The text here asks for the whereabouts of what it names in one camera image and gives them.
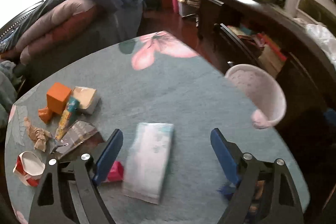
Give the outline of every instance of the blue gripper pad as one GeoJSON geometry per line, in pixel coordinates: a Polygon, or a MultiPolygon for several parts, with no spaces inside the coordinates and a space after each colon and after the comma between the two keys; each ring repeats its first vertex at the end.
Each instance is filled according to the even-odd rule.
{"type": "Polygon", "coordinates": [[[235,162],[229,148],[226,146],[228,142],[218,128],[211,131],[210,142],[226,178],[234,185],[238,185],[241,181],[241,177],[237,173],[238,164],[235,162]]]}
{"type": "Polygon", "coordinates": [[[99,185],[106,180],[111,167],[116,160],[123,145],[124,136],[121,130],[116,129],[108,140],[106,148],[102,152],[96,164],[96,174],[92,179],[94,185],[99,185]]]}

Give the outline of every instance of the pink flower print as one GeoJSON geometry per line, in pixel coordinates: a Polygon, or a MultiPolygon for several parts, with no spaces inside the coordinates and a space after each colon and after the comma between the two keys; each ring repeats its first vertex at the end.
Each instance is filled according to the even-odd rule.
{"type": "Polygon", "coordinates": [[[12,208],[13,208],[14,214],[15,214],[17,220],[20,222],[20,224],[28,224],[28,221],[25,220],[25,217],[23,216],[23,214],[20,211],[16,211],[14,209],[13,204],[12,204],[12,208]]]}
{"type": "Polygon", "coordinates": [[[16,110],[16,105],[12,105],[12,108],[10,110],[10,114],[9,114],[9,118],[8,118],[8,122],[10,122],[14,116],[14,113],[15,113],[15,110],[16,110]]]}
{"type": "Polygon", "coordinates": [[[132,67],[135,70],[150,67],[154,63],[155,52],[180,58],[190,58],[199,55],[166,31],[143,35],[139,37],[139,40],[144,45],[132,57],[132,67]]]}
{"type": "Polygon", "coordinates": [[[25,217],[23,216],[21,212],[16,211],[16,217],[17,217],[17,220],[19,220],[21,224],[28,224],[27,220],[25,220],[25,217]]]}

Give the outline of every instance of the drawer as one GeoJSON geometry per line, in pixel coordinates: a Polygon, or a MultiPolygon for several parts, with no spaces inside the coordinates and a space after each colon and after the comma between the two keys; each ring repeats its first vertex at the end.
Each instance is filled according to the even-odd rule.
{"type": "Polygon", "coordinates": [[[217,51],[228,66],[250,64],[262,68],[257,57],[224,24],[214,24],[213,30],[214,52],[217,51]]]}
{"type": "Polygon", "coordinates": [[[224,2],[220,0],[202,0],[199,8],[199,32],[209,37],[213,32],[213,25],[217,22],[218,16],[224,2]]]}

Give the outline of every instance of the orange block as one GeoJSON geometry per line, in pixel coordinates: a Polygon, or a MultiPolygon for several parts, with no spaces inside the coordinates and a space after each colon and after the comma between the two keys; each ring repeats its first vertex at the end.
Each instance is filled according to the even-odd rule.
{"type": "Polygon", "coordinates": [[[47,92],[47,107],[62,115],[72,90],[61,83],[55,83],[47,92]]]}
{"type": "Polygon", "coordinates": [[[39,109],[39,117],[44,123],[48,123],[53,116],[53,112],[48,108],[39,109]]]}

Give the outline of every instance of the red bucket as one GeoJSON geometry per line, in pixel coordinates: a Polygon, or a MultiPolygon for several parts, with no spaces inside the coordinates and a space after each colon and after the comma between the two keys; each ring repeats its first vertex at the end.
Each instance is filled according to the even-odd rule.
{"type": "Polygon", "coordinates": [[[177,0],[172,0],[174,13],[179,13],[179,2],[177,0]]]}

